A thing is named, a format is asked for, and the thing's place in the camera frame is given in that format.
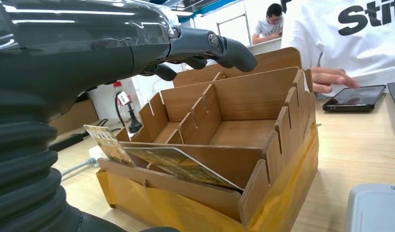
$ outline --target finger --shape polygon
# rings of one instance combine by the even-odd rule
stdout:
[[[312,76],[313,82],[320,85],[343,85],[346,78],[341,75],[332,75],[327,73],[316,73]]]
[[[359,88],[360,87],[358,82],[351,77],[345,78],[344,85],[347,87],[350,87],[350,88]]]
[[[313,91],[315,93],[331,93],[333,91],[333,88],[331,86],[313,83]]]
[[[345,73],[344,69],[328,69],[328,68],[324,68],[324,67],[314,67],[311,69],[312,72],[314,73],[328,73],[328,74],[332,74],[332,75],[345,75],[348,76]]]

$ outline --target person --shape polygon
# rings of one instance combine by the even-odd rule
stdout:
[[[282,48],[300,51],[316,93],[395,82],[395,0],[295,0],[283,34]]]
[[[256,30],[252,36],[253,44],[274,40],[282,36],[284,13],[282,6],[271,4],[266,12],[266,18],[257,22]]]

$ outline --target shirt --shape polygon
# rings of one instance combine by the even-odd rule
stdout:
[[[258,35],[261,34],[263,37],[274,33],[281,33],[283,32],[283,24],[284,24],[284,13],[282,13],[280,21],[274,25],[268,23],[267,18],[265,18],[257,22],[256,30],[254,31],[254,33]]]
[[[294,0],[282,47],[297,48],[304,69],[344,69],[361,86],[395,82],[395,0]]]

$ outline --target wooden table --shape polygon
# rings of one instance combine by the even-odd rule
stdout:
[[[363,183],[395,185],[395,105],[390,96],[370,114],[325,114],[316,103],[319,171],[301,209],[293,232],[343,232],[348,194]],[[54,165],[63,171],[89,157],[95,142],[86,139],[59,153]],[[62,182],[68,202],[81,210],[136,232],[145,224],[118,211],[105,201],[90,167]]]

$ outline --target human hand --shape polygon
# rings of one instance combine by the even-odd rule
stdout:
[[[274,40],[274,39],[280,38],[281,36],[282,36],[282,34],[280,34],[280,33],[271,34],[270,35],[270,40]]]
[[[311,68],[311,76],[315,93],[331,93],[333,91],[331,85],[345,85],[350,88],[360,87],[343,69],[314,67]]]

